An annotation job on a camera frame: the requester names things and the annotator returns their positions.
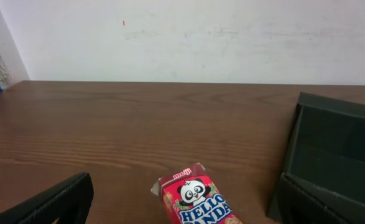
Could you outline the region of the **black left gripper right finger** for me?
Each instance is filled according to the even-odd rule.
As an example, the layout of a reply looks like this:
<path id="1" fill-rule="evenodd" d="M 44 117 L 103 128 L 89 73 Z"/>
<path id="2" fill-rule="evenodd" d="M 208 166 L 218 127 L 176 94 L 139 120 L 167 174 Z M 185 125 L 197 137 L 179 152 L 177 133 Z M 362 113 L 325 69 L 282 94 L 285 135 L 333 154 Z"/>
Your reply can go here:
<path id="1" fill-rule="evenodd" d="M 365 204 L 282 174 L 277 206 L 281 223 L 365 223 Z"/>

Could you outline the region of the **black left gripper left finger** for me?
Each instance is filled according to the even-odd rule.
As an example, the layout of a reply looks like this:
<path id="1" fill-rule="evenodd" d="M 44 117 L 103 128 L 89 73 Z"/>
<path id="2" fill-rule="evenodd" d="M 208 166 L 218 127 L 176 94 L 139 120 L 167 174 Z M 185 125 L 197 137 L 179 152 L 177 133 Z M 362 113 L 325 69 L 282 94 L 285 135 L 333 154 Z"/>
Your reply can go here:
<path id="1" fill-rule="evenodd" d="M 0 213 L 0 224 L 85 224 L 93 196 L 90 174 L 80 172 Z"/>

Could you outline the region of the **red Hello Panda snack box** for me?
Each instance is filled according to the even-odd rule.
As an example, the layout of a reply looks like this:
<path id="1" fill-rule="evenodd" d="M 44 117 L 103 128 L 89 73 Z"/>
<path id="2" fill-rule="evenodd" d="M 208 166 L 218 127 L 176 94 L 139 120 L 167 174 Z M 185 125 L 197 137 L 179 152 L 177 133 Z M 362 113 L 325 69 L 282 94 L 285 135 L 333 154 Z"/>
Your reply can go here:
<path id="1" fill-rule="evenodd" d="M 242 224 L 200 163 L 159 178 L 150 191 L 162 200 L 172 223 Z"/>

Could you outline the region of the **dark green gift box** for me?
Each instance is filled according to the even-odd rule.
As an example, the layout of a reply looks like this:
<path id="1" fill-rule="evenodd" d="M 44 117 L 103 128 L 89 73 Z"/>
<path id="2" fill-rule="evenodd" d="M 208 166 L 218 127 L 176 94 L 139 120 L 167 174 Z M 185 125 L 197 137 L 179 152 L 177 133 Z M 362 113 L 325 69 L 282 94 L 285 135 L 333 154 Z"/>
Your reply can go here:
<path id="1" fill-rule="evenodd" d="M 301 93 L 267 209 L 267 216 L 278 223 L 282 174 L 365 204 L 365 105 Z"/>

